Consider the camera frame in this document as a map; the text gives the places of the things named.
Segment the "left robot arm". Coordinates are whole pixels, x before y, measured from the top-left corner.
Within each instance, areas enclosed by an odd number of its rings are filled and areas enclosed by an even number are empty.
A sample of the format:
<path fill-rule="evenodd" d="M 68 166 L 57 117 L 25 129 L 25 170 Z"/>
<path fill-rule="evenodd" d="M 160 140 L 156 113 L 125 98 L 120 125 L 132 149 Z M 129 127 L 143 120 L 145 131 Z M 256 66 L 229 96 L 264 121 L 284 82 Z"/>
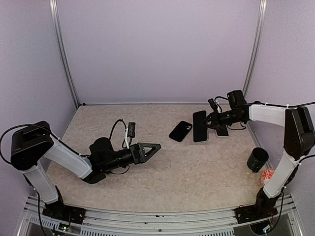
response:
<path fill-rule="evenodd" d="M 46 121 L 16 125 L 4 131 L 4 134 L 13 132 L 11 157 L 4 161 L 20 171 L 49 210 L 63 219 L 69 214 L 69 208 L 43 170 L 41 158 L 57 163 L 88 184 L 98 183 L 118 168 L 129 169 L 131 164 L 146 163 L 161 149 L 160 144 L 132 144 L 134 132 L 130 129 L 133 126 L 130 124 L 125 128 L 125 148 L 115 151 L 111 139 L 101 137 L 90 145 L 91 153 L 83 155 L 57 137 Z"/>

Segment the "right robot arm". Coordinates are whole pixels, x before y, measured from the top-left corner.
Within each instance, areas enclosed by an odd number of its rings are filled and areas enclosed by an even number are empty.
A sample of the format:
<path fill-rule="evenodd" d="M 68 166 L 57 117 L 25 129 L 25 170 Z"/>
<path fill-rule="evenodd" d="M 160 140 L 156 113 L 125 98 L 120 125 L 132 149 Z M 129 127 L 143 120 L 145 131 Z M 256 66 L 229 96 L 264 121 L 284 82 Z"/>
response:
<path fill-rule="evenodd" d="M 294 179 L 300 165 L 309 159 L 315 147 L 315 126 L 308 109 L 314 102 L 278 105 L 261 101 L 247 102 L 241 90 L 233 90 L 224 98 L 229 110 L 222 111 L 216 98 L 208 103 L 212 112 L 200 124 L 222 131 L 233 124 L 250 123 L 261 137 L 257 139 L 274 155 L 275 172 L 257 194 L 252 214 L 262 218 L 275 206 L 276 200 Z"/>

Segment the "dark phone case underneath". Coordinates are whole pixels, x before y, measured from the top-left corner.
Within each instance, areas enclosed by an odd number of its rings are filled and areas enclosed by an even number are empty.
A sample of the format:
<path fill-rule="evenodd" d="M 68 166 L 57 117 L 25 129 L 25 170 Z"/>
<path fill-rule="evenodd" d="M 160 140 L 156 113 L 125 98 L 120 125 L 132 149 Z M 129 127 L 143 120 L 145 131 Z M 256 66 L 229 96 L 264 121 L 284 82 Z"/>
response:
<path fill-rule="evenodd" d="M 191 129 L 192 129 L 192 124 L 187 121 L 182 120 L 171 131 L 171 133 L 169 134 L 169 138 L 180 143 L 191 131 Z"/>

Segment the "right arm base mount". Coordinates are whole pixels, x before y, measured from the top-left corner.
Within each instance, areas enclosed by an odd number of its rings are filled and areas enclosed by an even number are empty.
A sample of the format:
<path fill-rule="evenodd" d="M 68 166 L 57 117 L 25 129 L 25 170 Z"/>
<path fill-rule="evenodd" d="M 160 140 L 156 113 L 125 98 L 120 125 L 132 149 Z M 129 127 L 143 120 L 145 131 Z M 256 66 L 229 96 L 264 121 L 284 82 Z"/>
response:
<path fill-rule="evenodd" d="M 259 219 L 277 215 L 276 202 L 279 198 L 257 197 L 253 205 L 239 206 L 235 208 L 234 212 L 238 224 L 247 223 Z"/>

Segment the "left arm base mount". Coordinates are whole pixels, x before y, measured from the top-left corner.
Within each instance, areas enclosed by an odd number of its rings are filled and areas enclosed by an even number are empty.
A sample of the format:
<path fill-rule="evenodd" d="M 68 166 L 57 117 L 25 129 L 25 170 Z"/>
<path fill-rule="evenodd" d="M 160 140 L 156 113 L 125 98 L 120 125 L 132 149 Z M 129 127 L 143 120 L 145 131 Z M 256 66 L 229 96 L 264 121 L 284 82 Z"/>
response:
<path fill-rule="evenodd" d="M 45 204 L 42 214 L 68 223 L 83 224 L 86 210 L 81 207 L 66 205 L 62 197 L 51 204 Z"/>

